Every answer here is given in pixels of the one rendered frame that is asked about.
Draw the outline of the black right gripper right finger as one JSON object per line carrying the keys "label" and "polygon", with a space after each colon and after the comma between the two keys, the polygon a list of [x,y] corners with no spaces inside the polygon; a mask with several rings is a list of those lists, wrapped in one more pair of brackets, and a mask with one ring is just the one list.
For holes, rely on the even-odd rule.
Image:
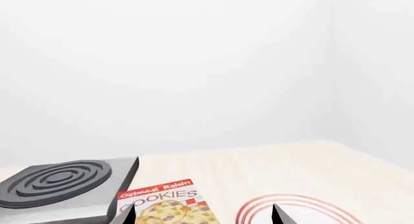
{"label": "black right gripper right finger", "polygon": [[272,206],[272,224],[297,224],[286,212],[277,204]]}

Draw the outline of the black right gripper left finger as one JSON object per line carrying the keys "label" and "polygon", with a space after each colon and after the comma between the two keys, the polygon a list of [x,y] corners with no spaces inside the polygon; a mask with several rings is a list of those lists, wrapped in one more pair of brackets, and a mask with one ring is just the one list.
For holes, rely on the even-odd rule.
{"label": "black right gripper left finger", "polygon": [[129,205],[121,214],[116,216],[109,224],[135,224],[134,205]]}

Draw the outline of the white plate with red rings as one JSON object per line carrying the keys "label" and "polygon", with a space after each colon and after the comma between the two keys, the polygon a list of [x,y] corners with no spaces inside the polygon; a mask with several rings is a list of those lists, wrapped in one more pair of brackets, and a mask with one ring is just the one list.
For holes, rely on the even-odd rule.
{"label": "white plate with red rings", "polygon": [[241,206],[235,224],[272,224],[272,205],[277,204],[297,224],[365,224],[334,204],[298,194],[266,194]]}

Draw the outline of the oatmeal raisin cookies box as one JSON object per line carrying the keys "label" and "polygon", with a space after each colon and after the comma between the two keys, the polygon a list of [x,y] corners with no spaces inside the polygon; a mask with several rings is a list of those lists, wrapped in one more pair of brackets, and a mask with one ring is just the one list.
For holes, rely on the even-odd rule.
{"label": "oatmeal raisin cookies box", "polygon": [[116,213],[128,206],[135,224],[220,224],[191,179],[119,192]]}

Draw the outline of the grey stove with coil burner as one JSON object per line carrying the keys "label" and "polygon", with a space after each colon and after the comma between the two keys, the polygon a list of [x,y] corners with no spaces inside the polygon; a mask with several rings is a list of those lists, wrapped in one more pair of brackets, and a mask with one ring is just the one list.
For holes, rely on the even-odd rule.
{"label": "grey stove with coil burner", "polygon": [[139,158],[0,168],[0,224],[110,224]]}

